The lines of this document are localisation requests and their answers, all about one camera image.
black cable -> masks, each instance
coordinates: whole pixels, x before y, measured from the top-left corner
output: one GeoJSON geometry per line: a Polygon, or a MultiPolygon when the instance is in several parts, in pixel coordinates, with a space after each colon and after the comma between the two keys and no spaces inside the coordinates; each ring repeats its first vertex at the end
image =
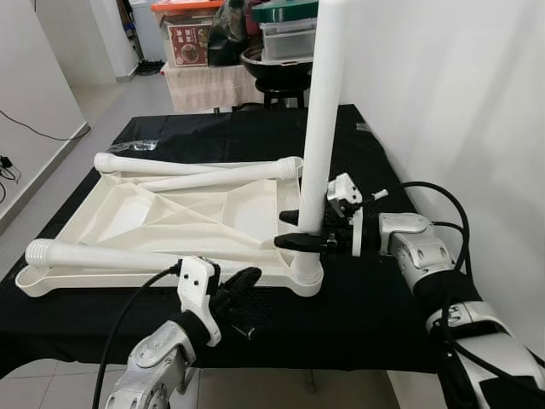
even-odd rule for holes
{"type": "Polygon", "coordinates": [[[446,190],[444,187],[441,187],[434,183],[430,183],[428,181],[408,181],[405,183],[401,183],[398,186],[392,187],[391,189],[387,189],[387,191],[388,193],[390,193],[399,189],[405,189],[407,187],[427,187],[428,189],[435,190],[436,192],[443,194],[458,210],[458,213],[460,214],[460,218],[462,219],[462,227],[463,227],[462,249],[460,250],[460,255],[458,256],[458,259],[456,260],[456,265],[454,269],[456,271],[460,271],[462,268],[462,264],[466,260],[466,257],[468,256],[468,252],[469,252],[469,220],[468,220],[468,215],[466,214],[466,211],[464,210],[462,204],[451,192],[446,190]]]}
{"type": "MultiPolygon", "coordinates": [[[[468,215],[466,211],[464,210],[462,204],[458,201],[458,199],[452,193],[450,193],[444,187],[435,185],[433,183],[429,183],[427,181],[409,181],[406,183],[401,183],[398,186],[393,187],[392,189],[387,189],[387,191],[392,192],[399,189],[405,189],[407,187],[427,187],[439,193],[442,193],[458,210],[458,213],[460,214],[460,218],[462,219],[462,227],[461,227],[462,249],[456,261],[454,270],[460,272],[463,262],[467,260],[467,257],[469,255],[469,220],[468,220],[468,215]]],[[[468,358],[469,360],[471,360],[472,362],[474,362],[475,364],[481,366],[482,368],[486,369],[488,372],[496,375],[497,377],[503,378],[506,381],[512,383],[514,386],[517,386],[518,388],[521,388],[528,393],[538,396],[541,399],[545,399],[545,391],[539,388],[533,388],[530,385],[520,382],[520,380],[518,380],[513,375],[506,373],[505,371],[502,371],[501,369],[493,366],[489,362],[486,362],[485,360],[480,359],[477,355],[472,354],[467,349],[465,349],[462,345],[460,345],[456,341],[456,339],[454,339],[454,337],[450,334],[450,327],[449,327],[449,321],[448,321],[450,301],[451,299],[447,295],[445,299],[445,304],[443,306],[443,311],[441,314],[441,327],[443,331],[443,336],[445,337],[445,340],[451,345],[451,347],[455,349],[456,351],[458,351],[463,356],[465,356],[466,358],[468,358]]],[[[536,361],[541,364],[542,360],[539,357],[536,357],[534,355],[534,358],[536,358],[536,361]]]]}
{"type": "Polygon", "coordinates": [[[17,178],[15,177],[15,175],[13,174],[13,172],[9,169],[6,169],[6,168],[0,168],[0,176],[3,177],[4,179],[6,179],[7,181],[15,181],[17,182],[17,178]]]}
{"type": "MultiPolygon", "coordinates": [[[[455,230],[457,230],[463,235],[463,227],[455,223],[450,223],[450,222],[432,222],[432,223],[434,226],[441,226],[444,228],[454,228],[455,230]]],[[[471,254],[469,251],[466,255],[466,275],[469,277],[469,279],[473,283],[473,268],[471,266],[471,254]]]]}
{"type": "Polygon", "coordinates": [[[25,123],[22,123],[21,121],[18,121],[17,119],[14,119],[14,118],[11,118],[6,112],[4,112],[2,109],[0,109],[0,114],[2,114],[6,119],[10,120],[11,122],[13,123],[16,123],[20,126],[24,126],[25,128],[27,128],[28,130],[31,130],[32,132],[34,132],[36,135],[40,135],[40,136],[43,136],[44,138],[49,138],[49,139],[52,139],[54,141],[75,141],[76,139],[81,139],[83,138],[84,136],[86,136],[90,131],[91,131],[91,128],[88,127],[87,130],[85,132],[83,132],[81,135],[79,136],[74,136],[73,138],[67,138],[67,139],[62,139],[62,138],[56,138],[54,136],[51,136],[51,135],[47,135],[47,134],[44,134],[42,132],[40,132],[39,130],[35,130],[34,128],[32,128],[30,125],[27,125],[25,123]]]}
{"type": "Polygon", "coordinates": [[[450,327],[449,327],[449,308],[450,308],[450,297],[447,296],[445,299],[445,304],[443,305],[443,311],[441,314],[441,330],[443,332],[443,336],[445,337],[446,341],[449,343],[449,345],[459,352],[461,355],[465,356],[475,364],[479,365],[480,367],[486,369],[488,372],[496,375],[499,378],[505,379],[506,381],[509,381],[513,386],[516,386],[517,388],[523,389],[524,391],[537,396],[541,399],[545,399],[545,390],[541,390],[536,387],[532,387],[526,383],[520,382],[519,379],[511,375],[510,373],[507,373],[505,371],[502,371],[500,368],[493,366],[492,364],[486,362],[485,360],[482,360],[477,355],[469,352],[467,349],[465,349],[462,345],[458,343],[456,339],[452,336],[450,333],[450,327]]]}
{"type": "Polygon", "coordinates": [[[19,174],[19,175],[17,176],[17,179],[15,179],[15,183],[19,183],[20,178],[23,176],[23,174],[22,174],[22,172],[21,172],[20,170],[18,170],[18,169],[15,167],[14,164],[11,164],[11,166],[12,166],[15,170],[17,170],[17,173],[19,174]]]}
{"type": "Polygon", "coordinates": [[[179,274],[179,273],[180,273],[180,264],[178,263],[172,266],[171,268],[168,268],[162,271],[161,273],[154,275],[142,287],[136,290],[136,292],[131,296],[131,298],[123,306],[121,313],[119,313],[119,316],[116,319],[116,322],[113,325],[112,330],[110,331],[110,334],[108,335],[106,346],[104,347],[104,351],[102,352],[102,357],[100,358],[99,372],[96,376],[95,395],[93,396],[93,405],[91,406],[93,409],[99,409],[100,392],[102,391],[102,383],[104,382],[104,374],[106,373],[106,364],[108,362],[108,355],[110,354],[110,349],[112,348],[113,341],[116,335],[118,334],[119,327],[121,326],[121,323],[123,322],[123,319],[125,318],[125,315],[129,312],[130,308],[132,307],[133,302],[142,292],[144,292],[146,289],[151,287],[153,284],[155,284],[157,281],[159,281],[163,277],[166,277],[167,275],[170,275],[170,274],[179,274]]]}
{"type": "Polygon", "coordinates": [[[529,348],[526,348],[526,349],[528,349],[528,352],[530,353],[530,355],[534,357],[534,360],[536,360],[537,364],[545,368],[545,360],[542,360],[539,356],[534,354],[529,348]]]}
{"type": "Polygon", "coordinates": [[[0,189],[2,189],[2,198],[0,199],[0,205],[1,205],[6,199],[6,196],[8,196],[8,193],[6,192],[6,188],[1,182],[0,182],[0,189]]]}
{"type": "MultiPolygon", "coordinates": [[[[455,230],[458,230],[460,233],[463,232],[462,226],[458,226],[455,223],[450,223],[450,222],[432,222],[432,223],[433,223],[434,226],[441,226],[441,227],[445,227],[445,228],[454,228],[455,230]]],[[[466,275],[473,282],[473,270],[472,270],[472,267],[471,267],[471,252],[468,252],[468,255],[466,256],[466,275]]],[[[542,366],[543,368],[545,368],[545,361],[543,361],[538,355],[534,354],[534,352],[531,349],[529,349],[529,348],[526,348],[526,349],[528,349],[528,352],[531,354],[531,356],[534,358],[534,360],[536,360],[537,364],[539,366],[542,366]]]]}

white wall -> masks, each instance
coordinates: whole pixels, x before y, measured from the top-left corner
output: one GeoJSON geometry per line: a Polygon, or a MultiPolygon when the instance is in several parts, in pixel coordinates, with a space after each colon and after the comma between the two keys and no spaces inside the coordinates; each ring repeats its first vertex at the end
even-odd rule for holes
{"type": "MultiPolygon", "coordinates": [[[[30,2],[0,2],[0,109],[59,138],[85,125],[30,2]]],[[[66,144],[0,117],[0,155],[23,174],[19,185],[2,181],[8,196],[0,204],[0,233],[8,210],[66,144]]]]}
{"type": "MultiPolygon", "coordinates": [[[[541,356],[544,21],[542,0],[355,0],[343,92],[403,180],[462,201],[481,296],[541,356]]],[[[412,193],[425,215],[456,220],[437,194],[412,193]]]]}
{"type": "Polygon", "coordinates": [[[89,0],[116,77],[128,77],[138,57],[125,35],[116,0],[89,0]]]}
{"type": "Polygon", "coordinates": [[[37,17],[72,87],[116,83],[89,0],[37,0],[37,17]]]}

black bowl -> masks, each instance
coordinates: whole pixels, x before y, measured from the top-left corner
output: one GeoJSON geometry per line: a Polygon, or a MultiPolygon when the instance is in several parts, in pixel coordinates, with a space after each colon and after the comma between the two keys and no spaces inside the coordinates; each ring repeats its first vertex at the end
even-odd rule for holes
{"type": "Polygon", "coordinates": [[[290,80],[291,78],[301,77],[307,74],[313,67],[312,62],[283,62],[272,63],[261,61],[262,45],[256,45],[246,49],[241,55],[240,60],[248,72],[257,79],[267,79],[272,81],[290,80]]]}

green lid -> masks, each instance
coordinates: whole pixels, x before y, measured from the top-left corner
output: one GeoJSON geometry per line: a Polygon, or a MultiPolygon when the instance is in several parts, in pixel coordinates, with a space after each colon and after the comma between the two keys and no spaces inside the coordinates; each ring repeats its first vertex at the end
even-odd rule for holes
{"type": "Polygon", "coordinates": [[[256,23],[283,23],[317,15],[318,0],[272,0],[252,9],[252,20],[256,23]]]}

table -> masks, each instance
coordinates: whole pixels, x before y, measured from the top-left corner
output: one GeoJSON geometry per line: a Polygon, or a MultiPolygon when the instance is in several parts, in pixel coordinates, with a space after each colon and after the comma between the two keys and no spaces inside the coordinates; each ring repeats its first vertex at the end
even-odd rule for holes
{"type": "MultiPolygon", "coordinates": [[[[151,151],[118,153],[135,158],[274,160],[302,156],[306,121],[306,110],[298,109],[133,118],[114,143],[158,140],[151,151]]],[[[339,108],[331,175],[348,171],[362,191],[375,192],[399,180],[363,122],[354,106],[339,108]]],[[[39,237],[53,238],[98,179],[91,170],[39,237]]],[[[415,209],[401,193],[384,199],[381,210],[415,209]]],[[[134,290],[57,290],[30,298],[14,285],[24,265],[21,258],[0,283],[0,377],[42,358],[98,362],[113,321],[134,290]]],[[[254,289],[244,311],[256,327],[255,339],[226,330],[216,348],[198,351],[197,365],[435,372],[435,351],[395,259],[327,260],[324,270],[322,291],[313,298],[282,288],[254,289]]],[[[178,308],[174,288],[142,296],[119,332],[111,363],[125,363],[136,343],[178,308]]]]}

